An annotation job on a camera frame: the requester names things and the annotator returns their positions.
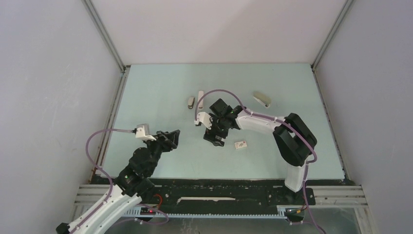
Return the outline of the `beige stapler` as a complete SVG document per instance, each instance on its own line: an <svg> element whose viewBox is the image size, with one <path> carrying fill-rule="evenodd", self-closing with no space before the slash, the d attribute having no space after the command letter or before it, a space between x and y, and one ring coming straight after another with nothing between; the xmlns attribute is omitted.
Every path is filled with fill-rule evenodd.
<svg viewBox="0 0 413 234"><path fill-rule="evenodd" d="M272 99L261 92L253 92L253 98L266 109L268 109L271 106Z"/></svg>

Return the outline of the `white staple box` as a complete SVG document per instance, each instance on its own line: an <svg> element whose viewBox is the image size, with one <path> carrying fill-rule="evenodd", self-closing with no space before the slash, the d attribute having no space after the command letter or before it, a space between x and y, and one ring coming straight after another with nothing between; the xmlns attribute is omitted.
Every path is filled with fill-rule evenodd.
<svg viewBox="0 0 413 234"><path fill-rule="evenodd" d="M243 148L247 148L247 142L246 141L238 141L234 143L235 149L243 149Z"/></svg>

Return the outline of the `white stapler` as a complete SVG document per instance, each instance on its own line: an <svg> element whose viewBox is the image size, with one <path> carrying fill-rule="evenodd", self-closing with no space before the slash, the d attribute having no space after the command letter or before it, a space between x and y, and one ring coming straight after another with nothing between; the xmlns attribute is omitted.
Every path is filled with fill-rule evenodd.
<svg viewBox="0 0 413 234"><path fill-rule="evenodd" d="M204 96L204 91L203 90L200 90L199 92L198 92L198 101L197 101L197 108L198 109L203 109L203 107L204 107L204 98L203 98L203 96Z"/></svg>

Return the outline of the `aluminium frame post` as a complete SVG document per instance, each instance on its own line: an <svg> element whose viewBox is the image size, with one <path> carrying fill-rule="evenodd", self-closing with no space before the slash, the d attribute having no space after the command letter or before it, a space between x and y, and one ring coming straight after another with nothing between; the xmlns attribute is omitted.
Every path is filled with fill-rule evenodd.
<svg viewBox="0 0 413 234"><path fill-rule="evenodd" d="M354 5L355 0L346 0L336 17L330 31L328 32L324 42L322 43L313 63L311 64L312 71L315 72L317 67L319 66L324 54L326 53L327 49L329 48L329 45L333 41L335 35L340 29L340 26L344 22L348 12L351 10L352 6Z"/></svg>
<svg viewBox="0 0 413 234"><path fill-rule="evenodd" d="M113 40L110 37L110 34L108 30L106 29L106 26L104 25L104 22L102 18L100 17L98 10L93 3L92 0L83 0L82 1L86 11L88 12L92 22L94 23L99 35L101 36L104 44L106 45L109 53L111 54L112 58L114 59L117 68L120 71L119 77L116 79L116 89L114 93L114 97L112 100L112 103L110 105L110 111L109 111L109 116L106 121L105 127L106 128L112 128L115 123L116 115L118 112L118 108L120 105L121 97L123 94L123 90L125 87L126 79L127 79L127 74L129 72L128 67L124 64L122 61L120 54L118 50L115 47L115 44Z"/></svg>

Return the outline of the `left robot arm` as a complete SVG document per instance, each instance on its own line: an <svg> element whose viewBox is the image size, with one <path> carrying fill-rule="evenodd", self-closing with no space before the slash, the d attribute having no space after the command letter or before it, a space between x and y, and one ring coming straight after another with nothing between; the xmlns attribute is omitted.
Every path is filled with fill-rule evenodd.
<svg viewBox="0 0 413 234"><path fill-rule="evenodd" d="M154 184L150 181L162 153L177 149L180 130L158 131L149 134L147 125L141 124L133 130L120 132L134 134L145 143L137 148L127 166L115 179L109 179L109 189L84 214L71 223L56 227L58 234L103 234L126 211L139 203L148 203L154 197Z"/></svg>

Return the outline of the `small grey stapler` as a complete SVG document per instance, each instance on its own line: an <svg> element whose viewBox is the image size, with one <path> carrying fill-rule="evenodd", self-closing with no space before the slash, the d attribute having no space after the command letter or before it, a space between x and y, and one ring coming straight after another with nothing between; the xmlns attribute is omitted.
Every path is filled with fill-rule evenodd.
<svg viewBox="0 0 413 234"><path fill-rule="evenodd" d="M194 107L194 104L195 104L195 97L194 96L190 96L189 98L188 98L188 109L193 109L193 107Z"/></svg>

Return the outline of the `left aluminium frame post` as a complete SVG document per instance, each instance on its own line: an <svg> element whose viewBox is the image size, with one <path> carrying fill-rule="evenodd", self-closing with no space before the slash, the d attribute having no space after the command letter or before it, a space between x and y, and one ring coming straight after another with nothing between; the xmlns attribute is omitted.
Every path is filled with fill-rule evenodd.
<svg viewBox="0 0 413 234"><path fill-rule="evenodd" d="M109 53L111 54L112 58L114 59L117 68L120 71L119 77L116 79L116 89L114 93L114 97L112 100L112 103L110 105L110 111L109 111L109 116L106 121L105 127L106 128L112 128L115 123L116 115L118 112L118 108L120 105L121 97L123 94L123 90L125 87L126 79L127 79L127 74L129 72L128 67L124 64L122 61L120 54L118 50L115 47L115 44L113 40L110 37L110 34L108 30L106 29L106 26L104 25L104 22L102 18L100 17L98 10L93 3L92 0L83 0L82 1L86 11L88 12L92 22L94 23L99 35L101 36L104 44L106 45Z"/></svg>

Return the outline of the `right aluminium frame post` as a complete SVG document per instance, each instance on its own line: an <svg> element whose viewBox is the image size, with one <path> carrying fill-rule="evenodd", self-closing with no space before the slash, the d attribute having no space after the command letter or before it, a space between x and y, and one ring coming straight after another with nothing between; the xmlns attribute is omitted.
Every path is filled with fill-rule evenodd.
<svg viewBox="0 0 413 234"><path fill-rule="evenodd" d="M328 32L324 42L322 43L313 63L311 64L312 71L315 72L317 67L319 66L324 54L326 53L327 49L329 48L329 45L333 41L335 35L340 29L340 26L344 22L348 12L351 10L352 6L354 5L355 0L346 0L336 17L330 31Z"/></svg>

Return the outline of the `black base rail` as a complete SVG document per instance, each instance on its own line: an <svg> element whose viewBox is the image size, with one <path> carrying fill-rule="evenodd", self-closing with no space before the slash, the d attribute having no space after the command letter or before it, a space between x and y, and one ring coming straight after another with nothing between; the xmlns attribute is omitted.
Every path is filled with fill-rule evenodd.
<svg viewBox="0 0 413 234"><path fill-rule="evenodd" d="M155 179L145 204L169 215L275 215L281 206L315 205L311 188L292 192L281 179Z"/></svg>

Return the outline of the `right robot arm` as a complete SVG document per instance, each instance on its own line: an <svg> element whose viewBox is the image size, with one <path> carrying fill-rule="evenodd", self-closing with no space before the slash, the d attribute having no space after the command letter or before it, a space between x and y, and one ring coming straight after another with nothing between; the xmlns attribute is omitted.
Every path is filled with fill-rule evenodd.
<svg viewBox="0 0 413 234"><path fill-rule="evenodd" d="M308 173L308 157L314 154L317 139L301 117L270 117L254 113L242 105L232 108L221 98L210 106L210 113L199 112L194 124L204 125L204 139L214 146L224 146L230 129L251 130L272 135L283 160L287 163L283 197L295 204L303 197L302 186Z"/></svg>

